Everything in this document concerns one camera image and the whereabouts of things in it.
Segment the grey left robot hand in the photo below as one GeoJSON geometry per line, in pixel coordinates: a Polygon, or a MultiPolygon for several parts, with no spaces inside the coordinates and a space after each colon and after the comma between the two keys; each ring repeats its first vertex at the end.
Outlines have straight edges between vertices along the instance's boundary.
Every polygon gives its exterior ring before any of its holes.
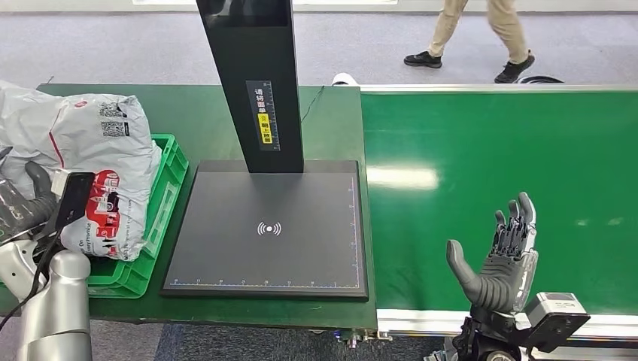
{"type": "Polygon", "coordinates": [[[24,168],[33,182],[34,199],[26,199],[1,176],[1,244],[48,221],[57,204],[46,170],[33,161],[28,161],[24,168]]]}

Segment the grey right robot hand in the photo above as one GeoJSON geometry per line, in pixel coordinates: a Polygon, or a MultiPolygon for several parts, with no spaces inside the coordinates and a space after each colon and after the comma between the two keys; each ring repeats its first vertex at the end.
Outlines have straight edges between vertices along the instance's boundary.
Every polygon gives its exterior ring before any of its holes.
{"type": "Polygon", "coordinates": [[[480,272],[469,266],[459,241],[446,244],[446,260],[464,295],[477,308],[503,314],[523,309],[538,262],[536,209],[526,192],[508,203],[509,216],[495,212],[492,245],[480,272]]]}

